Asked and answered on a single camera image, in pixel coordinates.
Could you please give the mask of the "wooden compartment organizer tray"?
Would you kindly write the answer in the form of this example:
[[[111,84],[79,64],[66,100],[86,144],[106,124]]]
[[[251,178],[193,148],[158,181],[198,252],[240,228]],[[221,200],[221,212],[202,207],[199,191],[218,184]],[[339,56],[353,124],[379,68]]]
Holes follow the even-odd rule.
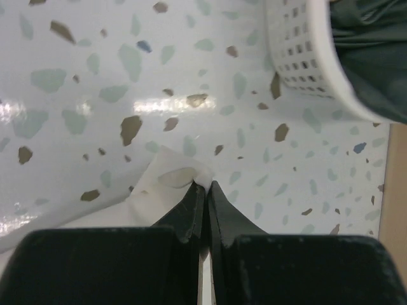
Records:
[[[390,127],[382,190],[379,239],[388,248],[406,248],[406,125]]]

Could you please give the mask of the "white plastic laundry basket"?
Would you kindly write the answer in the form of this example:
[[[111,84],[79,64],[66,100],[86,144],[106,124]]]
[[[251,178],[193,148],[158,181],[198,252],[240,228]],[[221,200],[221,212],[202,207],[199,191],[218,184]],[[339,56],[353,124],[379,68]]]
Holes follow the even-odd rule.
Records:
[[[323,99],[354,117],[389,123],[356,97],[335,50],[329,1],[265,1],[268,52],[290,92]]]

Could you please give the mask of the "white floral print t-shirt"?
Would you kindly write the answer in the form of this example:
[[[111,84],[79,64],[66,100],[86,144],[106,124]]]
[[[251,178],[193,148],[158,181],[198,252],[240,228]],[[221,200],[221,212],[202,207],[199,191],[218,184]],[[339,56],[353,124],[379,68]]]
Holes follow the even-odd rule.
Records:
[[[73,225],[63,229],[152,226],[183,199],[192,184],[203,187],[206,196],[212,178],[212,171],[201,162],[162,147],[123,203],[78,219]],[[207,248],[202,233],[203,264]],[[201,301],[202,267],[197,304]]]

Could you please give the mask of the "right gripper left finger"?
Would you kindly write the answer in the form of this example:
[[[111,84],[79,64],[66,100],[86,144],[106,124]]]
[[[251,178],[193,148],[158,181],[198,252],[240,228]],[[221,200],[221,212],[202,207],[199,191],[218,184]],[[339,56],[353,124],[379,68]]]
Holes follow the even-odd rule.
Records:
[[[45,229],[17,246],[2,304],[197,304],[205,190],[149,227]]]

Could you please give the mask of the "dark grey garment in basket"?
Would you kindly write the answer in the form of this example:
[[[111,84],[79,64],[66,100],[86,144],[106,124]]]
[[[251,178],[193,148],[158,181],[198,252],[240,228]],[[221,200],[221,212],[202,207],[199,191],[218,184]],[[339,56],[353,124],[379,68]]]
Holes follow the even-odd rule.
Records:
[[[368,109],[406,122],[406,1],[331,1],[341,66]]]

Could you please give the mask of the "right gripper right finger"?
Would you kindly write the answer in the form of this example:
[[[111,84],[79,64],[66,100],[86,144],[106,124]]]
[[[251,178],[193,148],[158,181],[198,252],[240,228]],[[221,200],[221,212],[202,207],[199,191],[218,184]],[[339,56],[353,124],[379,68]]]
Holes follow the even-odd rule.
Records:
[[[208,193],[216,304],[405,304],[386,249],[358,235],[269,234],[220,185]]]

